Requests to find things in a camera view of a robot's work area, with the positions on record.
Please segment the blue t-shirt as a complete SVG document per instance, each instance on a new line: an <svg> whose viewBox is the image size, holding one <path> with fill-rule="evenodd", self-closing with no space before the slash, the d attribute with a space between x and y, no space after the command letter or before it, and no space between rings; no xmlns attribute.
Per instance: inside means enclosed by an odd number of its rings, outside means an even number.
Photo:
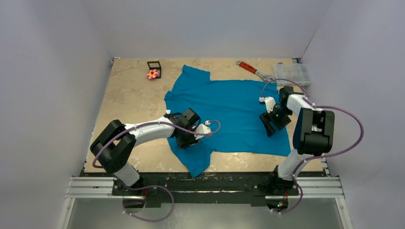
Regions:
<svg viewBox="0 0 405 229"><path fill-rule="evenodd" d="M174 155L185 165L192 177L204 172L213 151L250 152L287 156L290 153L286 129L268 136L260 120L265 106L259 96L278 98L274 83L254 80L211 80L210 73L187 65L173 89L165 95L166 108L172 113L192 109L202 121L210 120L215 134L200 143L180 149L174 138L168 140Z"/></svg>

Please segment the pink flower brooch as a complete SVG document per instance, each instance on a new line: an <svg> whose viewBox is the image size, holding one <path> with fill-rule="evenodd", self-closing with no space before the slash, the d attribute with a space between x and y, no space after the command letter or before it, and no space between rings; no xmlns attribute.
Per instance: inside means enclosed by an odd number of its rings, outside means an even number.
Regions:
<svg viewBox="0 0 405 229"><path fill-rule="evenodd" d="M160 78L160 72L158 69L150 69L147 73L147 78L149 80L154 80Z"/></svg>

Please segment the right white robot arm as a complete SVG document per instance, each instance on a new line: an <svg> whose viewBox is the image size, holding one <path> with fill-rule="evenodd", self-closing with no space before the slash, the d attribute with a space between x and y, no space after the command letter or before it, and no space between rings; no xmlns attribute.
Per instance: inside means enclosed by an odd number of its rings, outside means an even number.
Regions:
<svg viewBox="0 0 405 229"><path fill-rule="evenodd" d="M279 99L259 97L266 107L260 115L266 134L271 137L290 122L290 115L297 115L293 133L293 149L287 158L274 169L274 175L268 181L268 188L274 194L280 194L286 188L294 186L294 177L308 163L309 158L330 152L333 143L335 114L325 111L311 103L303 93L297 93L291 86L279 90Z"/></svg>

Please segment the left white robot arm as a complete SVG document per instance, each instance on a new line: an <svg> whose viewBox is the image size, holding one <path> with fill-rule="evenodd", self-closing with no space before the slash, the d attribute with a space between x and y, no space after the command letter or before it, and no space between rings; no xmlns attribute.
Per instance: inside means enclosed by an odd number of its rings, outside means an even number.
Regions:
<svg viewBox="0 0 405 229"><path fill-rule="evenodd" d="M128 161L134 147L157 139L174 138L178 147L184 149L198 144L210 133L209 123L202 123L190 108L183 113L167 111L159 119L138 124L124 124L116 119L92 142L90 152L95 157L94 166L118 178L130 195L137 195L142 190L141 176Z"/></svg>

